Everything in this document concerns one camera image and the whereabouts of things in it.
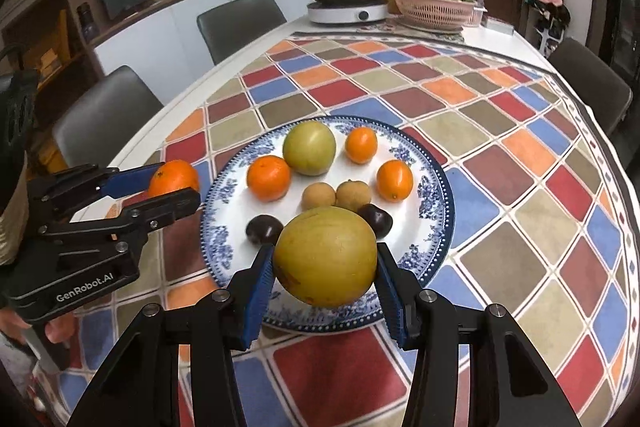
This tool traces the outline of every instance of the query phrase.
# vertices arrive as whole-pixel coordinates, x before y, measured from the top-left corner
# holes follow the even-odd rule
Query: gray chair
[[[591,107],[596,121],[611,136],[631,104],[632,92],[625,81],[574,39],[562,41],[549,62]]]
[[[235,0],[198,15],[214,64],[287,22],[274,0]]]
[[[82,95],[54,124],[53,138],[67,166],[106,167],[162,103],[128,66]]]

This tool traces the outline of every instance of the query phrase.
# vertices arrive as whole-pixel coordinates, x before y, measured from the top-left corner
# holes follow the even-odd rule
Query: plate rim
[[[208,216],[207,214],[207,207],[209,206],[209,204],[211,203],[211,198],[213,197],[213,194],[217,191],[218,189],[218,184],[222,183],[222,176],[221,174],[223,174],[225,172],[225,170],[227,168],[231,168],[237,161],[238,158],[251,146],[254,145],[254,143],[259,140],[262,139],[264,136],[267,136],[269,134],[272,133],[276,133],[278,131],[281,131],[283,128],[285,127],[289,127],[292,125],[297,125],[299,123],[302,123],[304,121],[322,121],[322,120],[332,120],[332,121],[345,121],[345,122],[352,122],[353,121],[357,121],[357,122],[362,122],[363,124],[375,124],[377,126],[383,127],[386,130],[390,131],[391,133],[396,133],[399,134],[402,139],[406,140],[407,142],[409,142],[412,146],[414,146],[421,154],[423,154],[425,156],[425,158],[427,158],[427,160],[429,161],[429,163],[431,164],[431,167],[433,168],[436,177],[438,179],[440,179],[441,183],[440,183],[440,187],[442,189],[442,195],[444,200],[446,201],[447,199],[450,201],[450,205],[449,205],[449,222],[450,225],[447,226],[447,221],[445,221],[444,223],[444,232],[442,235],[442,238],[440,239],[440,244],[439,246],[436,248],[435,253],[433,255],[433,259],[431,260],[431,262],[428,265],[428,268],[424,271],[424,273],[422,274],[422,276],[417,277],[418,282],[420,283],[420,285],[424,288],[426,287],[426,284],[434,277],[434,275],[436,274],[436,272],[440,269],[440,267],[442,266],[442,264],[444,263],[444,260],[447,256],[447,253],[449,253],[449,247],[451,244],[451,241],[453,239],[453,231],[454,231],[454,226],[455,226],[455,203],[454,203],[454,198],[453,198],[453,191],[451,189],[451,185],[449,183],[449,179],[447,178],[446,172],[444,171],[444,169],[442,168],[442,165],[440,165],[440,163],[436,160],[436,158],[433,156],[433,154],[422,144],[420,144],[419,142],[417,142],[411,135],[407,134],[404,132],[404,130],[395,127],[393,125],[390,125],[386,122],[380,121],[380,120],[375,120],[373,118],[367,118],[365,116],[357,116],[357,115],[344,115],[344,114],[336,114],[336,115],[317,115],[317,116],[312,116],[310,118],[302,118],[301,120],[295,120],[295,121],[291,121],[288,123],[284,123],[282,125],[279,125],[277,127],[274,127],[270,130],[268,130],[267,132],[260,134],[260,136],[255,137],[254,139],[251,140],[251,142],[247,143],[244,147],[242,147],[241,150],[239,150],[238,152],[236,152],[233,156],[231,156],[231,158],[229,158],[229,160],[226,162],[225,166],[220,170],[220,172],[218,172],[218,174],[216,175],[215,179],[213,179],[213,181],[211,182],[211,185],[209,187],[209,190],[207,191],[207,196],[204,199],[203,202],[203,206],[202,206],[202,214],[200,215],[200,254],[203,257],[204,260],[204,264],[207,268],[207,272],[209,273],[209,275],[211,276],[211,278],[216,282],[216,284],[218,284],[218,281],[216,280],[215,274],[213,273],[213,269],[211,267],[211,265],[209,264],[209,259],[207,258],[207,254],[206,254],[206,244],[204,241],[204,227],[205,227],[205,221],[206,221],[206,217]],[[372,313],[371,315],[367,316],[367,317],[361,317],[360,319],[351,319],[349,321],[343,321],[339,324],[333,324],[332,327],[326,326],[326,327],[318,327],[318,326],[310,326],[310,325],[297,325],[295,327],[286,327],[282,324],[281,321],[276,321],[274,319],[268,318],[268,317],[263,317],[262,318],[262,323],[266,324],[270,327],[275,327],[279,330],[284,330],[284,331],[293,331],[293,332],[303,332],[303,333],[310,333],[310,334],[332,334],[332,333],[341,333],[344,331],[353,331],[356,329],[360,329],[363,327],[367,327],[370,325],[375,324],[376,322],[379,322],[380,320],[382,320],[384,318],[384,315],[382,314],[382,309],[378,310],[374,313]]]

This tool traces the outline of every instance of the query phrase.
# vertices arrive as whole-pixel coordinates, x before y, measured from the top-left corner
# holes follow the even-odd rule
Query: human hand
[[[0,331],[9,338],[24,344],[22,330],[29,327],[30,325],[22,320],[11,308],[0,310]],[[76,332],[76,321],[73,314],[61,315],[49,321],[44,327],[44,332],[49,342],[54,344],[68,341]]]

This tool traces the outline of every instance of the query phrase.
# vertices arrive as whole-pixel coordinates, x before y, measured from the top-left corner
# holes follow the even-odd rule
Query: white portable stove
[[[330,5],[313,2],[306,6],[309,20],[317,24],[357,24],[383,21],[388,15],[386,2],[372,4]]]

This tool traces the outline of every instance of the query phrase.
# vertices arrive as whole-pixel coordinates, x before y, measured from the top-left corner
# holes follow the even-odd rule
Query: orange object on shelf
[[[352,130],[344,143],[344,153],[352,162],[365,164],[378,151],[378,137],[369,127],[358,127]]]
[[[389,160],[378,169],[376,183],[380,197],[391,202],[402,201],[414,188],[414,174],[406,163]]]
[[[246,185],[264,203],[279,200],[289,190],[291,169],[278,156],[261,156],[246,172]]]
[[[155,198],[187,187],[200,191],[198,171],[184,160],[171,160],[151,177],[147,194],[150,198]]]

